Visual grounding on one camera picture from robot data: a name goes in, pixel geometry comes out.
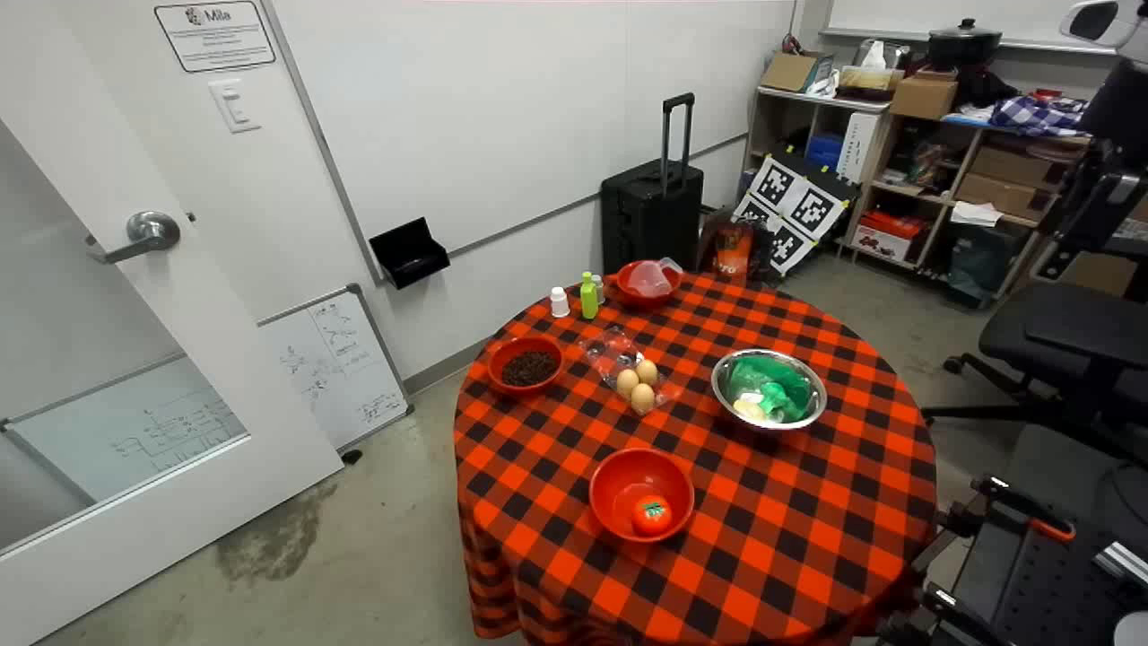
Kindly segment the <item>orange toy tomato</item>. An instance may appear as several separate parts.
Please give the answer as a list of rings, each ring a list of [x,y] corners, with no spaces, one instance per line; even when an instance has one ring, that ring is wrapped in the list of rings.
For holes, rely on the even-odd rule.
[[[664,495],[643,495],[631,510],[631,526],[640,536],[664,536],[673,522],[673,510]]]

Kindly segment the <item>red black plaid tablecloth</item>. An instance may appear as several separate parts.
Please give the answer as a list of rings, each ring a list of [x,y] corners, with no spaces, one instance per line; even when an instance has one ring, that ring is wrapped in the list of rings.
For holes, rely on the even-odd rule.
[[[683,395],[635,417],[584,346],[622,327]],[[771,288],[686,277],[653,312],[557,321],[542,302],[501,334],[544,334],[563,375],[506,399],[476,359],[457,399],[457,508],[475,633],[531,646],[799,646],[869,625],[933,539],[936,454],[908,383],[835,316]],[[798,434],[758,434],[714,402],[734,350],[778,350],[829,388]],[[590,479],[617,448],[673,456],[697,514],[661,546],[607,536]]]

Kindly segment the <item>wooden storage shelf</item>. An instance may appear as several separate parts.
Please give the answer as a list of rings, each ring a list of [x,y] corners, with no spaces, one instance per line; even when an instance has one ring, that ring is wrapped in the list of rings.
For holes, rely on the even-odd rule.
[[[799,156],[857,190],[822,240],[985,304],[1044,240],[1088,137],[1056,129],[1046,95],[985,67],[857,67],[776,53],[749,109],[746,188],[768,156]]]

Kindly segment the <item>fiducial marker board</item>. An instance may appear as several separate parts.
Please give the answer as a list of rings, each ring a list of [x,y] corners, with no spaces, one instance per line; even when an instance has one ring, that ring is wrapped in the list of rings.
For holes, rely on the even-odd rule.
[[[799,156],[768,156],[732,221],[768,234],[768,267],[789,277],[850,213],[857,190]]]

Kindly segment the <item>red bowl with plastic bag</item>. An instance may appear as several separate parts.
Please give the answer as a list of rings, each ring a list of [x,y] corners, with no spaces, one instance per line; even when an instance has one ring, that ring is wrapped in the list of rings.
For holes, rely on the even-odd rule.
[[[609,277],[617,300],[631,310],[658,310],[673,300],[683,270],[673,264],[640,258]]]

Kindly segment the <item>small whiteboard on floor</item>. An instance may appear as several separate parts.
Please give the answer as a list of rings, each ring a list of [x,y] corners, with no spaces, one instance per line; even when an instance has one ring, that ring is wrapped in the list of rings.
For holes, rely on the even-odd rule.
[[[338,448],[408,412],[358,283],[265,321],[263,339]]]

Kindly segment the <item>door notice sign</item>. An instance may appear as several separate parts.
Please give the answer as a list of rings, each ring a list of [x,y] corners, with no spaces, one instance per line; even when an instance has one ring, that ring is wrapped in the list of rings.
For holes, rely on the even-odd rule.
[[[158,4],[154,18],[190,77],[275,60],[263,12],[251,0]]]

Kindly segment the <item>white door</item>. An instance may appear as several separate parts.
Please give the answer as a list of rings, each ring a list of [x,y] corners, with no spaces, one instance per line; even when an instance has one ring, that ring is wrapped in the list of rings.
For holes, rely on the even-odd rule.
[[[49,0],[0,0],[5,646],[329,479],[342,461]],[[178,243],[104,267],[135,213]]]

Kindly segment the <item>black office chair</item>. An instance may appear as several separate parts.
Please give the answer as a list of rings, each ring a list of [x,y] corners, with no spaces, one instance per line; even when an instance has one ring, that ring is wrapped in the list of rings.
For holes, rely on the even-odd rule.
[[[1057,255],[1107,252],[1143,264],[1113,234],[1143,201],[1148,64],[1123,53],[1083,111],[1088,160],[1050,213]],[[976,370],[1007,407],[928,407],[927,417],[1026,419],[1097,454],[1148,462],[1148,302],[1143,274],[1123,294],[1038,279],[1006,300],[978,350],[946,356],[946,375]]]

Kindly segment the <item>red bowl with tomato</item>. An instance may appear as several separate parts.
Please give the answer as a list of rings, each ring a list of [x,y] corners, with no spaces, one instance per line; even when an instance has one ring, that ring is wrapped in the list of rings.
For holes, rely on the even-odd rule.
[[[673,522],[664,536],[640,536],[631,510],[643,495],[664,495]],[[697,489],[690,471],[661,448],[622,448],[609,454],[590,479],[590,510],[594,526],[623,542],[664,542],[673,539],[697,514]]]

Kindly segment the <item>small white bottle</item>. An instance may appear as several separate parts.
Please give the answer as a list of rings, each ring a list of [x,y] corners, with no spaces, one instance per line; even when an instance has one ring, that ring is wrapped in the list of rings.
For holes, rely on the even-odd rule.
[[[557,321],[567,321],[572,316],[572,300],[563,288],[550,288],[550,310]]]

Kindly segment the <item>beige egg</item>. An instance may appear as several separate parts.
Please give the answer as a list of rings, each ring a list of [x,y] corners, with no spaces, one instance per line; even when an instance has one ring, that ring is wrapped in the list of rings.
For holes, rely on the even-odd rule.
[[[768,419],[758,399],[734,399],[743,419]]]

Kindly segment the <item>silver metal basin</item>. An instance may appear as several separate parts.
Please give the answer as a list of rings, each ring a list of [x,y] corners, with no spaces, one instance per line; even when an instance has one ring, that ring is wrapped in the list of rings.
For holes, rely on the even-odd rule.
[[[720,356],[710,370],[710,393],[732,419],[771,434],[802,432],[829,407],[824,380],[776,350]]]

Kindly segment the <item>red bowl with dark contents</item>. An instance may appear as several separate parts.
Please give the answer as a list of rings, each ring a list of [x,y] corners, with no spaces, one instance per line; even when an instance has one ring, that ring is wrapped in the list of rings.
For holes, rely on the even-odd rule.
[[[489,359],[489,380],[499,395],[533,395],[557,380],[563,352],[554,339],[501,343]]]

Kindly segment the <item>green toy broccoli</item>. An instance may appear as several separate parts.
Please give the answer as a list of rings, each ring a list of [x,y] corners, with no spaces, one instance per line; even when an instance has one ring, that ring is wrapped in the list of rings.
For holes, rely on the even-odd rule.
[[[729,399],[758,399],[771,425],[793,425],[810,412],[810,383],[789,364],[746,356],[729,375]]]

